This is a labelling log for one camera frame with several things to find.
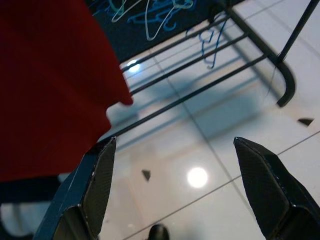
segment glossy floor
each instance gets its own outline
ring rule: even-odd
[[[307,4],[307,0],[246,0],[235,9],[279,53]],[[275,72],[272,79],[274,68],[265,60],[121,135],[100,239],[144,240],[158,222],[168,227],[173,240],[264,239],[242,185],[233,147],[236,136],[279,154],[320,204],[319,21],[320,5],[285,59],[297,90],[284,108],[276,106],[281,76]],[[238,34],[228,21],[221,44]],[[206,51],[213,49],[217,37]],[[249,41],[237,46],[219,52],[213,69],[199,62],[135,95],[132,107],[110,108],[111,133],[245,64],[244,55],[247,59],[259,55]],[[196,58],[200,50],[200,41],[192,38],[127,72],[127,83],[131,89],[141,86]],[[298,122],[305,117],[314,119],[308,127]],[[150,172],[149,180],[143,171]],[[20,228],[34,231],[46,204],[21,209]],[[7,206],[3,216],[9,228],[17,229],[12,212],[14,207]]]

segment red fabric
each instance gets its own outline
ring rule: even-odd
[[[132,104],[83,0],[0,1],[0,182],[71,172]]]

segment black plastic part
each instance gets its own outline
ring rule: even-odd
[[[320,239],[320,208],[273,152],[236,137],[246,196],[267,240]]]
[[[109,199],[116,139],[88,151],[55,194],[34,240],[96,240]]]

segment black shoe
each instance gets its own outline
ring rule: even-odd
[[[147,240],[170,240],[167,228],[162,224],[153,225]]]

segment curved metal bar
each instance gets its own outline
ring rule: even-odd
[[[249,27],[245,21],[238,16],[231,8],[225,9],[225,12],[231,17],[235,24],[244,32],[248,38],[264,53],[267,58],[281,72],[285,81],[285,92],[277,101],[279,107],[285,106],[294,96],[296,92],[296,82],[288,66],[280,61],[277,54]]]

